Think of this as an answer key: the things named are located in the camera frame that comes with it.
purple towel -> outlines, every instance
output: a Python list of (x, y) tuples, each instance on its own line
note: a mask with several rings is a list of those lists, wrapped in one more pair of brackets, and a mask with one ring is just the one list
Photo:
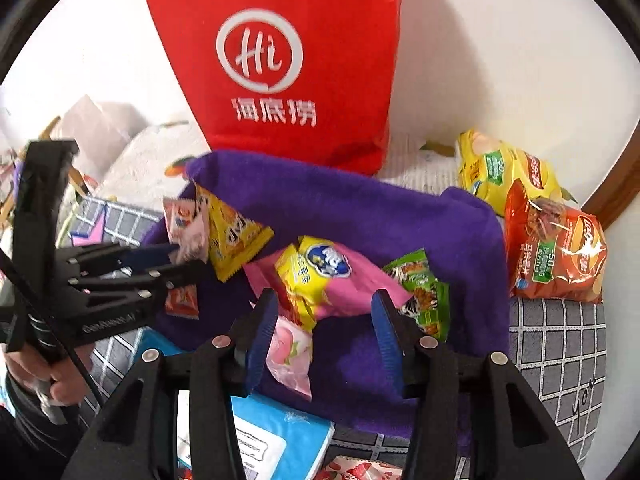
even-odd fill
[[(258, 258), (299, 235), (340, 242), (378, 266), (424, 247), (435, 275), (450, 284), (448, 341), (458, 352), (508, 351), (508, 279), (502, 231), (490, 206), (449, 188), (423, 194), (345, 171), (255, 153), (219, 150), (188, 166), (196, 183), (273, 228)], [(193, 197), (189, 185), (183, 196)], [(166, 241), (159, 222), (145, 243)], [(183, 349), (229, 329), (254, 294), (242, 271), (198, 284), (200, 321), (161, 314), (156, 328)], [(329, 318), (314, 329), (311, 403), (264, 373), (258, 390), (299, 410), (358, 430), (409, 437), (415, 403), (402, 400), (383, 369), (370, 316)]]

human hand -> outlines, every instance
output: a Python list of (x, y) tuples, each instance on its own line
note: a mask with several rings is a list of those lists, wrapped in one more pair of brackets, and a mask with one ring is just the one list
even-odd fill
[[(93, 344), (76, 348), (78, 357), (89, 372), (93, 367), (90, 359), (93, 350)], [(33, 346), (25, 344), (20, 351), (5, 353), (4, 358), (15, 381), (30, 392), (34, 392), (38, 380), (56, 381), (51, 385), (50, 396), (62, 406), (78, 404), (88, 393), (88, 386), (68, 357), (50, 365)]]

white wall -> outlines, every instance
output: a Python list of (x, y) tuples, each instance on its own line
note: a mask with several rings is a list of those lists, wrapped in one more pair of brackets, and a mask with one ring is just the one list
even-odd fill
[(640, 64), (593, 0), (403, 0), (401, 17), (395, 131), (475, 126), (589, 197), (640, 116)]
[(61, 0), (0, 86), (0, 129), (19, 147), (84, 94), (152, 124), (191, 117), (146, 0)]
[(598, 429), (584, 464), (586, 480), (603, 480), (640, 430), (640, 196), (607, 230), (604, 281), (607, 380)]
[[(145, 0), (60, 1), (0, 87), (0, 128), (19, 146), (85, 93), (190, 115)], [(592, 0), (404, 0), (390, 116), (398, 134), (517, 143), (583, 202), (638, 122), (640, 65)]]

candy wrapper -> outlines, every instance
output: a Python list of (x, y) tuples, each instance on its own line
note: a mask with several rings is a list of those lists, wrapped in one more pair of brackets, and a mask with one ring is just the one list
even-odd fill
[(474, 130), (460, 135), (456, 156), (460, 186), (489, 203), (500, 216), (516, 179), (522, 181), (529, 198), (561, 202), (563, 193), (568, 195), (548, 162)]
[(425, 334), (446, 341), (449, 334), (449, 285), (430, 271), (424, 249), (392, 261), (383, 270), (414, 296), (400, 312), (411, 317)]
[(178, 468), (178, 480), (193, 480), (193, 473), (188, 467)]
[(395, 465), (337, 456), (318, 472), (314, 480), (400, 480), (402, 469)]
[(266, 365), (271, 375), (290, 390), (311, 401), (309, 365), (312, 359), (311, 332), (302, 330), (284, 316), (278, 316)]
[(196, 216), (196, 203), (186, 198), (163, 198), (162, 206), (169, 243), (178, 244), (182, 233)]
[(243, 268), (256, 296), (266, 287), (278, 295), (282, 331), (278, 335), (277, 325), (270, 352), (279, 349), (282, 354), (278, 360), (282, 361), (290, 344), (298, 342), (296, 355), (288, 363), (281, 362), (278, 368), (268, 364), (268, 368), (278, 382), (309, 400), (307, 374), (312, 357), (311, 330), (316, 322), (329, 316), (368, 314), (371, 297), (379, 288), (388, 290), (396, 308), (412, 297), (356, 251), (310, 236), (301, 237), (298, 247), (290, 245)]
[(226, 282), (273, 237), (273, 230), (243, 217), (217, 196), (196, 184), (198, 210), (209, 218), (209, 258), (221, 282)]
[[(207, 211), (196, 215), (194, 200), (165, 198), (162, 202), (169, 241), (180, 244), (180, 248), (169, 255), (171, 262), (181, 264), (197, 259), (206, 262), (209, 247)], [(172, 288), (167, 295), (164, 311), (171, 316), (198, 319), (196, 286)]]
[(517, 180), (504, 219), (512, 296), (602, 302), (607, 245), (595, 216), (530, 200)]

lay's potato chip bag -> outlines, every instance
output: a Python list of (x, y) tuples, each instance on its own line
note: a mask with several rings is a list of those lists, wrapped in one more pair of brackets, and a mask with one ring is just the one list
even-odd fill
[(460, 134), (456, 145), (460, 186), (504, 216), (507, 193), (520, 179), (529, 198), (562, 202), (562, 188), (551, 165), (506, 142), (475, 130)]
[(607, 244), (595, 216), (546, 198), (527, 199), (516, 180), (504, 227), (512, 296), (602, 302)]
[(242, 216), (198, 184), (196, 208), (209, 210), (209, 259), (221, 282), (226, 282), (273, 237), (273, 230)]

